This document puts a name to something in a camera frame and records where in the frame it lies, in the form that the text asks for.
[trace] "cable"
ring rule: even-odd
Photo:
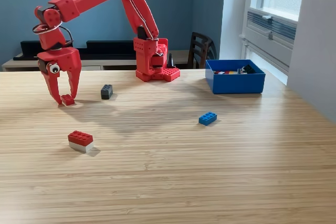
[[[35,27],[33,28],[33,33],[34,33],[34,34],[46,34],[46,33],[49,33],[49,32],[51,32],[51,31],[56,30],[58,27],[60,27],[60,25],[61,25],[62,23],[63,23],[63,22],[61,21],[61,23],[59,23],[57,26],[54,26],[53,28],[48,27],[48,25],[46,25],[46,24],[39,24],[39,25],[37,25],[37,26],[35,26]],[[47,26],[47,28],[46,28],[46,29],[43,29],[43,30],[40,30],[40,31],[37,31],[36,29],[37,29],[39,26]]]
[[[67,42],[67,43],[65,44],[65,46],[69,46],[69,45],[70,45],[71,43],[73,43],[73,41],[74,41],[74,39],[72,38],[72,34],[71,34],[70,30],[69,30],[68,28],[65,28],[65,27],[62,27],[62,26],[59,26],[59,28],[62,28],[62,29],[64,29],[65,31],[68,32],[68,34],[69,34],[69,36],[70,36],[70,41]]]
[[[141,15],[141,13],[140,13],[140,11],[138,10],[137,6],[135,5],[134,1],[133,1],[133,0],[130,0],[130,2],[131,2],[131,4],[132,4],[132,6],[133,6],[135,12],[136,12],[137,15],[139,16],[139,18],[142,20],[142,22],[143,22],[145,28],[147,29],[148,33],[151,35],[151,38],[150,38],[150,39],[151,39],[151,40],[154,40],[154,37],[153,37],[151,31],[149,30],[147,24],[146,24],[146,20],[145,20],[144,17]]]

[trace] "white lego brick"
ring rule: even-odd
[[[94,142],[92,142],[91,144],[89,144],[88,146],[82,146],[82,145],[79,145],[79,144],[75,144],[75,143],[72,143],[72,142],[69,142],[69,146],[77,151],[80,151],[80,152],[89,152],[93,147],[94,147]]]

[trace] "blue box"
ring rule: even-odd
[[[214,71],[237,71],[250,65],[256,73],[215,74]],[[207,60],[205,77],[214,94],[262,93],[266,74],[251,60]]]
[[[198,122],[200,124],[203,124],[205,126],[208,126],[209,124],[215,122],[217,120],[217,114],[213,112],[208,112],[204,115],[202,115],[199,119]]]

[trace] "white wall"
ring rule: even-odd
[[[336,0],[302,0],[288,86],[336,122]]]
[[[240,59],[246,0],[224,0],[220,59]]]

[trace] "blue lego brick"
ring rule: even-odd
[[[213,112],[208,112],[205,115],[202,115],[198,122],[200,124],[203,124],[205,126],[208,126],[209,124],[215,122],[217,120],[217,114],[213,113]]]

